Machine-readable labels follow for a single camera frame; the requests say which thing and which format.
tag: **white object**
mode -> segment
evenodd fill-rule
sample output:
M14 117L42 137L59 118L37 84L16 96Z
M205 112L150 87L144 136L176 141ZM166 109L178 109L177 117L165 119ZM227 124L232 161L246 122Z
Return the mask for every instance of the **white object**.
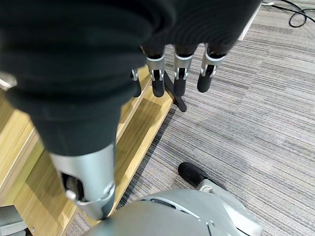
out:
M254 12L254 14L252 15L252 17L250 18L250 21L248 21L247 25L245 26L243 32L241 33L241 35L239 36L238 40L239 41L242 41L247 33L247 31L250 29L250 26L252 24L252 22L254 21L257 13L258 13L258 10L260 9L261 7L261 4L258 6L258 8L256 9L256 11Z

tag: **black rubber foot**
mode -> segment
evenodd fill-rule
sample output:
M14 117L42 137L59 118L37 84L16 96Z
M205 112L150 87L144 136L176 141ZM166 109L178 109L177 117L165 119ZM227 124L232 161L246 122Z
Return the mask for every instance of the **black rubber foot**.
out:
M216 179L210 178L205 171L189 162L183 162L178 167L178 174L195 188L204 180L208 179L217 186L227 191L225 186Z

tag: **silver metal wrist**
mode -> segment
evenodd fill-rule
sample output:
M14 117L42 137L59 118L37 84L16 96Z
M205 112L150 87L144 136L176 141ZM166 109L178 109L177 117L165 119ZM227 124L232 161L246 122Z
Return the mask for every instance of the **silver metal wrist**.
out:
M65 195L94 220L108 215L115 198L114 148L110 144L80 156L50 154Z

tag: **silver metal part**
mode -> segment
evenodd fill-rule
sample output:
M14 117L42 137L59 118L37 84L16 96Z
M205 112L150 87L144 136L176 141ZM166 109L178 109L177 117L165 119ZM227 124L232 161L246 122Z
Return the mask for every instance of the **silver metal part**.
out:
M155 202L156 200L164 202L178 211L183 211L198 220L206 222L210 227L211 236L240 235L227 214L222 199L214 194L197 190L174 189L145 196L140 200L152 202L154 199Z
M190 69L191 61L192 61L192 55L190 57L183 58L177 55L176 53L174 53L174 78L175 80L179 79L180 68L185 69L185 75L183 77L183 80L186 80L189 69Z
M216 73L217 69L219 68L219 66L222 63L225 56L223 56L221 58L211 58L208 55L207 51L208 51L208 44L206 44L206 49L205 49L205 52L203 54L200 73L202 76L206 76L206 71L207 71L208 65L213 65L214 70L212 71L212 73L210 75L210 77L212 77Z
M113 205L114 148L114 144L110 144L100 151L81 156L50 154L66 196L94 220L105 218ZM81 181L83 199L78 199L77 193L65 186L66 175Z
M9 88L16 85L17 81L13 75L0 71L0 89L7 91Z
M247 211L245 206L231 193L204 179L197 190L214 194L223 200L223 205L237 229L249 236L260 236L262 226Z
M133 79L134 81L139 80L138 69L132 69L131 72L132 72L132 79Z
M149 68L149 72L150 72L150 76L151 76L151 80L155 81L155 77L153 72L155 70L159 71L159 80L163 81L164 79L164 53L163 56L158 58L158 59L151 59L151 58L147 58L147 62L146 62L148 68Z
M153 202L152 199L160 199L161 202ZM115 235L240 236L241 234L231 222L221 198L201 191L176 189L152 194L129 204L85 234L85 236Z

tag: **gray carpet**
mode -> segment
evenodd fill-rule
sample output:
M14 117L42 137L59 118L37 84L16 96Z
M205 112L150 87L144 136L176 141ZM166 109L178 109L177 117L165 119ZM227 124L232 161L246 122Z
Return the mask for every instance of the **gray carpet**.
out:
M315 24L293 29L289 17L262 7L207 93L196 89L198 47L184 97L188 110L172 107L120 206L190 188L177 174L189 161L223 182L263 224L264 236L315 235ZM172 50L166 50L169 75ZM75 221L67 236L79 235L76 227L84 225Z

